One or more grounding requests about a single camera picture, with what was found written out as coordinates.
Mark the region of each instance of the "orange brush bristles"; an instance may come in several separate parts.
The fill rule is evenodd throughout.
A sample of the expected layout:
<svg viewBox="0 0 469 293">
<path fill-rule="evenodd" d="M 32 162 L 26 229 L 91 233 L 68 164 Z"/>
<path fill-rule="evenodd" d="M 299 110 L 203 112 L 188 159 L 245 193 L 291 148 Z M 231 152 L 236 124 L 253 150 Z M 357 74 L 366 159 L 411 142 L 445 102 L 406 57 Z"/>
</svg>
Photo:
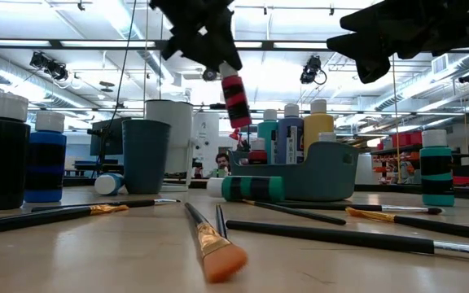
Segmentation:
<svg viewBox="0 0 469 293">
<path fill-rule="evenodd" d="M 204 257 L 204 273 L 208 282 L 224 282 L 248 262 L 248 254 L 233 243 Z"/>
</svg>

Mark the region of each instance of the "table surface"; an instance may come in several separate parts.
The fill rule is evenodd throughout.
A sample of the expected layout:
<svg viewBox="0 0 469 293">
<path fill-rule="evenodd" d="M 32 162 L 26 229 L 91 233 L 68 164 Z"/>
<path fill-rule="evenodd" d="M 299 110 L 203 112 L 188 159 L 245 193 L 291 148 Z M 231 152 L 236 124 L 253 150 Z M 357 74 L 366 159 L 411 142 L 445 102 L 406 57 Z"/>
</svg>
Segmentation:
<svg viewBox="0 0 469 293">
<path fill-rule="evenodd" d="M 244 203 L 212 199 L 205 190 L 164 194 L 193 203 L 212 223 L 222 203 L 226 219 L 305 225 L 339 230 L 469 243 L 425 230 L 346 216 L 331 225 Z M 146 199 L 156 196 L 117 196 Z M 419 195 L 356 192 L 354 203 L 419 206 Z M 64 188 L 63 204 L 110 201 L 92 187 Z M 27 212 L 30 207 L 0 212 Z M 457 199 L 445 215 L 413 215 L 469 225 L 469 200 Z M 382 251 L 334 243 L 229 231 L 248 266 L 223 284 L 207 284 L 183 204 L 132 208 L 0 233 L 0 292 L 469 292 L 469 260 Z"/>
</svg>

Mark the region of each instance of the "monitor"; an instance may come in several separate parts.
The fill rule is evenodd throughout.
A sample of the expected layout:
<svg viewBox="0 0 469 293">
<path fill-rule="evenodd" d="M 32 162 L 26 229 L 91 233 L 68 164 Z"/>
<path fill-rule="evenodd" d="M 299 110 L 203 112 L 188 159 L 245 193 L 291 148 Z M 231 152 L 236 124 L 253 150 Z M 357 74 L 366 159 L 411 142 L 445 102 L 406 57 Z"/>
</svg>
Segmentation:
<svg viewBox="0 0 469 293">
<path fill-rule="evenodd" d="M 106 141 L 105 155 L 122 155 L 122 121 L 130 120 L 130 117 L 114 119 L 110 126 Z M 92 132 L 98 133 L 110 124 L 110 120 L 100 121 L 92 124 Z M 90 144 L 90 155 L 99 155 L 101 148 L 101 137 L 92 134 Z"/>
</svg>

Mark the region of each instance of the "yellow paint bottle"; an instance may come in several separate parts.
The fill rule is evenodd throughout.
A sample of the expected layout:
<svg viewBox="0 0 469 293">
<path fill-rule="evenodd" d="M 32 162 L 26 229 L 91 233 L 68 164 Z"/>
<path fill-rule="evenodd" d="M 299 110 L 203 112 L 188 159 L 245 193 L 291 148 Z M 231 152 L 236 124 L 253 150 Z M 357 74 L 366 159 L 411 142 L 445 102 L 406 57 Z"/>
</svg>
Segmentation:
<svg viewBox="0 0 469 293">
<path fill-rule="evenodd" d="M 310 115 L 304 118 L 303 143 L 307 158 L 309 147 L 318 141 L 320 133 L 334 132 L 334 118 L 327 114 L 327 101 L 317 99 L 310 104 Z"/>
</svg>

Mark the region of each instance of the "flat paintbrush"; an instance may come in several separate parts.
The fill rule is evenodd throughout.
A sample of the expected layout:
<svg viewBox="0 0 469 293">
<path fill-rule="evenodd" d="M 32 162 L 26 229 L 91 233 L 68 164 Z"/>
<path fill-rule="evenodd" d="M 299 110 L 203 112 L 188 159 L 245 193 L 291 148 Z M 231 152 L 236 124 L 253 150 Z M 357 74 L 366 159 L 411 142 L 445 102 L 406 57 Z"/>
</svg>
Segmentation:
<svg viewBox="0 0 469 293">
<path fill-rule="evenodd" d="M 469 227 L 464 225 L 455 225 L 439 221 L 430 221 L 409 216 L 396 216 L 392 214 L 385 214 L 382 212 L 358 211 L 354 208 L 347 208 L 346 211 L 351 216 L 359 216 L 368 219 L 403 224 L 415 228 L 420 228 L 423 230 L 430 230 L 444 234 L 469 238 Z"/>
<path fill-rule="evenodd" d="M 248 262 L 247 253 L 220 236 L 192 204 L 185 205 L 196 224 L 206 279 L 208 282 L 226 281 L 245 266 Z"/>
<path fill-rule="evenodd" d="M 276 204 L 271 204 L 271 203 L 261 203 L 261 202 L 246 200 L 246 199 L 243 199 L 243 201 L 245 203 L 249 203 L 251 205 L 254 205 L 254 206 L 257 206 L 257 207 L 260 207 L 260 208 L 268 208 L 268 209 L 271 209 L 271 210 L 276 211 L 276 212 L 285 212 L 285 213 L 288 213 L 288 214 L 291 214 L 291 215 L 302 216 L 302 217 L 306 217 L 306 218 L 313 219 L 313 220 L 316 220 L 316 221 L 324 221 L 324 222 L 331 223 L 331 224 L 336 224 L 336 225 L 345 225 L 345 224 L 347 224 L 347 222 L 345 220 L 340 219 L 340 218 L 336 218 L 336 217 L 333 217 L 333 216 L 320 215 L 320 214 L 314 213 L 314 212 L 304 212 L 304 211 L 296 210 L 294 208 L 281 207 L 281 206 L 278 206 Z"/>
<path fill-rule="evenodd" d="M 217 204 L 217 231 L 223 238 L 227 239 L 226 221 L 224 221 L 224 212 L 220 204 Z"/>
<path fill-rule="evenodd" d="M 303 209 L 320 209 L 327 211 L 344 211 L 347 207 L 355 208 L 362 211 L 373 212 L 423 212 L 430 215 L 438 215 L 443 212 L 442 208 L 419 208 L 419 207 L 402 207 L 384 204 L 346 204 L 346 203 L 275 203 L 276 205 L 287 208 L 303 208 Z"/>
<path fill-rule="evenodd" d="M 376 233 L 252 223 L 246 221 L 227 221 L 226 226 L 233 230 L 251 231 L 292 238 L 318 240 L 329 243 L 385 249 L 390 251 L 458 256 L 469 259 L 469 245 L 461 243 L 448 243 L 444 241 L 434 241 L 431 239 Z"/>
<path fill-rule="evenodd" d="M 128 207 L 125 205 L 113 207 L 102 204 L 80 208 L 63 208 L 53 211 L 33 212 L 17 216 L 1 216 L 0 232 L 27 228 L 35 225 L 50 224 L 58 221 L 72 220 L 84 216 L 124 211 L 127 209 Z"/>
<path fill-rule="evenodd" d="M 155 205 L 156 203 L 180 203 L 178 199 L 142 199 L 142 200 L 122 200 L 116 202 L 108 202 L 108 203 L 81 203 L 81 204 L 69 204 L 69 205 L 60 205 L 60 206 L 48 206 L 48 207 L 35 207 L 32 208 L 32 212 L 40 212 L 40 211 L 50 211 L 54 209 L 60 208 L 78 208 L 78 207 L 88 207 L 90 205 L 100 205 L 100 204 L 107 204 L 111 206 L 121 206 L 125 205 L 128 208 L 141 208 L 141 207 L 150 207 Z"/>
</svg>

